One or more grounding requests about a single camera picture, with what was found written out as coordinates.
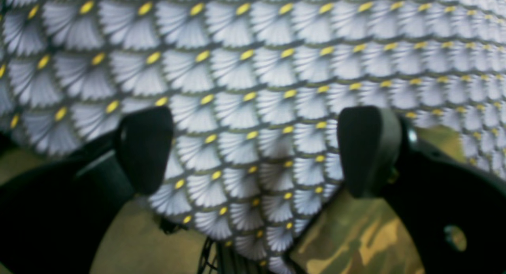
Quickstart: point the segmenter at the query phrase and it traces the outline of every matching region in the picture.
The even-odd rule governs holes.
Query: yellow dot
[[[249,92],[248,94],[246,94],[244,96],[244,98],[242,98],[243,101],[250,101],[252,99],[255,99],[255,97],[257,97],[257,93],[256,92]]]
[[[430,7],[432,7],[432,4],[430,3],[422,4],[418,7],[418,11],[424,11],[429,9]]]
[[[282,53],[281,53],[281,58],[287,58],[291,55],[293,55],[295,53],[295,49],[291,48],[291,49],[285,49]]]
[[[367,2],[367,3],[364,3],[362,4],[359,8],[358,8],[358,11],[359,12],[363,12],[363,11],[366,11],[366,10],[369,10],[372,8],[372,6],[374,5],[374,2]]]
[[[362,83],[353,83],[349,86],[349,90],[359,90],[362,88]]]
[[[414,78],[410,80],[410,85],[420,85],[422,82],[421,78]]]
[[[192,7],[192,9],[190,10],[190,15],[195,16],[198,13],[202,12],[202,10],[204,10],[204,3],[203,2]]]
[[[153,8],[153,3],[146,2],[145,4],[143,4],[143,6],[139,7],[139,10],[137,11],[137,13],[139,15],[144,15],[144,14],[148,13],[149,11],[151,11],[151,8]]]
[[[114,110],[116,110],[119,106],[119,101],[115,100],[115,101],[112,101],[109,105],[107,105],[107,107],[105,108],[105,111],[107,113],[112,113],[114,112]]]
[[[388,45],[385,45],[385,51],[391,51],[392,49],[396,49],[397,43],[389,43]]]
[[[92,65],[98,65],[100,64],[105,58],[105,53],[99,53],[92,59]]]
[[[213,101],[213,99],[215,99],[215,96],[213,94],[209,94],[208,96],[202,98],[202,100],[200,101],[200,104],[206,105],[209,102]]]
[[[436,109],[436,110],[432,111],[432,114],[433,115],[437,115],[437,116],[442,116],[443,115],[443,111],[441,111],[439,109]]]
[[[293,90],[288,90],[287,92],[285,92],[284,94],[284,98],[290,98],[290,97],[293,97],[297,94],[297,90],[293,89]]]
[[[35,17],[35,15],[37,14],[37,11],[38,11],[38,5],[35,5],[32,10],[30,10],[30,12],[28,13],[28,19],[32,19],[33,17]]]
[[[399,1],[399,2],[392,4],[392,6],[390,6],[390,10],[396,10],[396,9],[399,9],[400,7],[403,7],[403,6],[404,6],[404,1]]]
[[[323,5],[322,7],[320,7],[320,14],[327,13],[330,10],[332,10],[332,8],[334,8],[334,4],[327,3],[327,4]]]
[[[146,59],[146,63],[147,64],[155,63],[157,62],[157,60],[160,59],[160,56],[161,56],[160,52],[154,52],[148,56],[148,58]]]
[[[287,4],[284,4],[280,9],[279,9],[279,14],[280,15],[283,15],[285,13],[288,13],[290,10],[293,9],[293,3],[287,3]]]
[[[392,86],[392,82],[391,81],[383,81],[380,86],[381,87],[390,87],[390,86]]]
[[[321,49],[320,56],[330,55],[334,52],[334,47],[325,47]]]
[[[414,44],[415,49],[424,49],[425,47],[427,47],[427,42],[420,42]]]
[[[244,53],[241,54],[241,60],[246,60],[254,56],[255,50],[254,49],[248,49]]]
[[[450,81],[448,79],[448,76],[441,76],[441,77],[438,77],[438,82],[439,83],[448,83],[448,81]]]
[[[211,178],[212,178],[213,180],[216,180],[216,179],[218,179],[218,178],[220,178],[220,177],[221,177],[221,171],[216,171],[215,173],[213,173],[213,175],[212,175],[212,177],[211,177]]]
[[[361,45],[356,45],[354,48],[353,48],[353,52],[354,53],[357,53],[357,52],[362,52],[364,49],[367,48],[367,44],[366,43],[363,43]]]
[[[19,123],[19,114],[15,114],[11,120],[11,128],[16,128],[16,126],[18,126],[18,123]]]
[[[407,112],[406,117],[409,119],[416,119],[416,113],[415,112]]]
[[[318,124],[316,124],[316,128],[326,128],[326,127],[327,127],[327,122],[325,122],[325,121],[321,121]]]
[[[457,6],[448,6],[444,9],[445,13],[453,12],[457,10]]]
[[[61,121],[61,119],[63,119],[63,117],[65,117],[65,115],[67,115],[67,108],[65,108],[65,107],[60,108],[60,110],[58,110],[58,112],[56,112],[56,114],[55,114],[55,120]]]
[[[210,135],[209,137],[206,138],[206,143],[212,143],[216,140],[217,136],[216,135]]]
[[[184,179],[179,180],[179,181],[176,183],[176,189],[180,189],[181,187],[183,187],[183,185],[185,185],[185,181],[184,181]]]
[[[51,60],[51,57],[49,55],[45,55],[38,61],[37,69],[43,69],[48,63],[49,60]]]
[[[283,129],[284,134],[289,134],[291,132],[293,132],[293,126],[288,126]]]
[[[162,97],[155,102],[155,106],[163,106],[163,105],[166,105],[167,102],[168,102],[168,98]]]
[[[0,78],[4,77],[5,74],[5,64],[0,66]]]
[[[83,4],[83,6],[81,6],[81,9],[79,10],[79,13],[80,14],[86,14],[89,11],[91,11],[91,9],[93,8],[93,6],[94,6],[94,1],[90,0],[90,1],[86,2],[85,4]]]
[[[451,47],[453,47],[453,42],[445,42],[445,43],[442,43],[442,44],[441,44],[441,47],[442,47],[443,49],[451,48]]]
[[[323,92],[327,92],[327,91],[329,91],[328,85],[324,85],[324,86],[318,88],[318,93],[323,93]]]
[[[241,14],[244,14],[246,13],[246,11],[249,10],[249,7],[251,6],[251,4],[249,3],[245,3],[245,4],[242,4],[241,6],[239,6],[237,8],[237,10],[235,11],[235,14],[237,15],[241,15]]]
[[[246,135],[246,139],[251,140],[251,139],[256,138],[257,136],[258,136],[258,132],[256,130],[254,130],[253,132],[249,132]]]
[[[195,58],[195,62],[201,62],[206,60],[210,56],[210,54],[211,54],[210,51],[203,51],[202,53],[197,55],[197,57]]]

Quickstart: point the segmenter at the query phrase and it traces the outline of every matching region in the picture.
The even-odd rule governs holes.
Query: scale pattern fabric
[[[343,179],[337,118],[390,107],[505,177],[506,0],[3,0],[0,130],[61,157],[168,105],[155,211],[277,274]]]

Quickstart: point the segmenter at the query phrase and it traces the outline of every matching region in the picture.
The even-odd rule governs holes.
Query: patterned fabric
[[[61,157],[168,105],[153,209],[278,274],[343,179],[345,107],[451,127],[506,177],[506,0],[3,1],[0,130]]]

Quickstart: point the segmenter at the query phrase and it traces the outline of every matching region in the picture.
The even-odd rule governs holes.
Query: camouflage pattern
[[[418,129],[420,138],[465,162],[459,135],[445,127]],[[401,220],[384,200],[338,193],[290,253],[309,274],[424,274]]]

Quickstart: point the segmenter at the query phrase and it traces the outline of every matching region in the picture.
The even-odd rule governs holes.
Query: round hole
[[[468,247],[468,240],[460,227],[448,225],[444,228],[444,232],[446,235],[446,242],[448,242],[455,251],[464,252],[466,250]]]

